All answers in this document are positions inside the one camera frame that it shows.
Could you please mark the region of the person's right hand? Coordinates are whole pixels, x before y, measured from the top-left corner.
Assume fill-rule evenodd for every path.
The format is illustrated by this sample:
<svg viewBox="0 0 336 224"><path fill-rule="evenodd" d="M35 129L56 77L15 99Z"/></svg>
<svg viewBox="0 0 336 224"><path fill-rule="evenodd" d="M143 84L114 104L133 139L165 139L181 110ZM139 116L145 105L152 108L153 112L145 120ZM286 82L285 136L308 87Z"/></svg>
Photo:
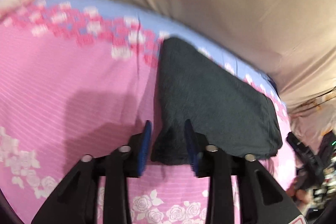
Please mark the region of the person's right hand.
<svg viewBox="0 0 336 224"><path fill-rule="evenodd" d="M290 187L286 190L286 193L292 199L295 199L296 202L301 205L307 205L311 201L311 195L305 190L299 189L296 187L296 183L293 182Z"/></svg>

